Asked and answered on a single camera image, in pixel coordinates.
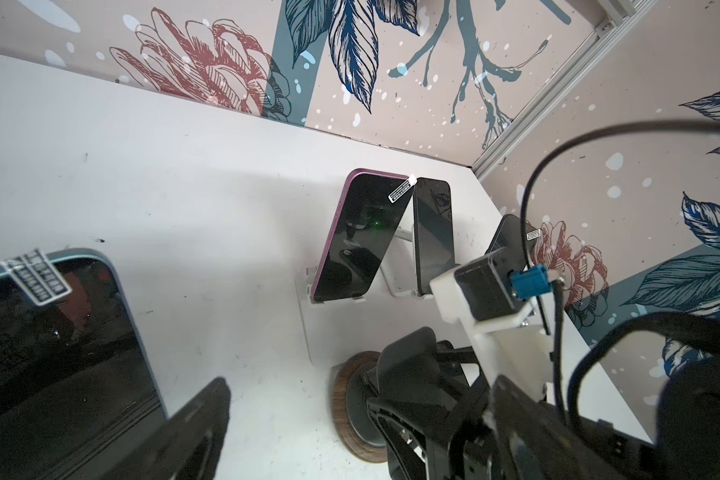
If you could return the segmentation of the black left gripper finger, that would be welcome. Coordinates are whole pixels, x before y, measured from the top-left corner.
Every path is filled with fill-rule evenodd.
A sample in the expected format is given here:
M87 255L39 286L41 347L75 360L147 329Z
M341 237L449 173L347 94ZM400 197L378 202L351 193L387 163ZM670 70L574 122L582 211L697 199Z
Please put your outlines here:
M213 379L105 479L213 479L229 422L231 391Z

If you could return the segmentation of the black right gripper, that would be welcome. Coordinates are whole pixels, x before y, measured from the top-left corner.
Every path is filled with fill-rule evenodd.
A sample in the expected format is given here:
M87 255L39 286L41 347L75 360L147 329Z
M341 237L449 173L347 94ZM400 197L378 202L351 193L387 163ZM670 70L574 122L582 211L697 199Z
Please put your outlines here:
M388 345L366 412L393 479L621 479L624 442L604 422L577 434L510 379L469 383L471 348L424 327Z

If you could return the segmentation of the blue-edged phone with sticker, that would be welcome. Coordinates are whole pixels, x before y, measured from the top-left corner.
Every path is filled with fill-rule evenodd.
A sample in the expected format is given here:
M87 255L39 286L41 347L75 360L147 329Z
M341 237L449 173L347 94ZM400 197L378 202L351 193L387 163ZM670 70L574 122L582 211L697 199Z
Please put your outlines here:
M168 418L112 262L49 261L70 290L45 305L0 266L0 479L98 479Z

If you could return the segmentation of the black phone with label sticker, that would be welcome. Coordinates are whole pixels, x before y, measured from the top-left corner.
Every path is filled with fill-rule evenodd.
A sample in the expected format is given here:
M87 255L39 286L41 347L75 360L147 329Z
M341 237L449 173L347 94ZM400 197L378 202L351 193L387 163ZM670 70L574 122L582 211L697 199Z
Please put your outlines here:
M533 227L529 222L526 223L526 235L523 241L520 241L521 220L514 214L506 214L502 217L498 229L495 232L486 254L507 248L515 255L521 256L523 259L527 257L527 253L532 253L538 239L541 237L541 229Z

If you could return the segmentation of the silver-edged black phone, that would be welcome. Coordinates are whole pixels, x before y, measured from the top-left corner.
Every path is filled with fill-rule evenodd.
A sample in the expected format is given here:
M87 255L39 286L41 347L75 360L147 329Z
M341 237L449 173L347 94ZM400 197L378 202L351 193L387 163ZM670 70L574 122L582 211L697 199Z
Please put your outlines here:
M417 290L431 295L430 282L456 266L450 185L418 177L412 201Z

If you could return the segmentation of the purple-edged black phone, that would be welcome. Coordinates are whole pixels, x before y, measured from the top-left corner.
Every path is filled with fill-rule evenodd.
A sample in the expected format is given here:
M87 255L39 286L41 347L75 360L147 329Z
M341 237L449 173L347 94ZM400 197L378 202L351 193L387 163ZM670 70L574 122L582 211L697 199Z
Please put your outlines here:
M359 298L370 289L412 198L409 175L351 171L311 287L311 300Z

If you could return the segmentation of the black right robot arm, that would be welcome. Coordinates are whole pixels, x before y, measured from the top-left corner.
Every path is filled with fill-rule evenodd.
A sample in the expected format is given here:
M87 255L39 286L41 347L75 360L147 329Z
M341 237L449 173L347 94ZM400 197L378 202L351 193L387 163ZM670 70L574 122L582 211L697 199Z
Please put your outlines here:
M589 371L636 332L673 336L706 352L680 368L659 395L656 439L646 443L584 418ZM655 312L628 320L582 358L560 417L509 378L468 383L477 360L422 328L388 346L366 401L395 479L720 479L720 321Z

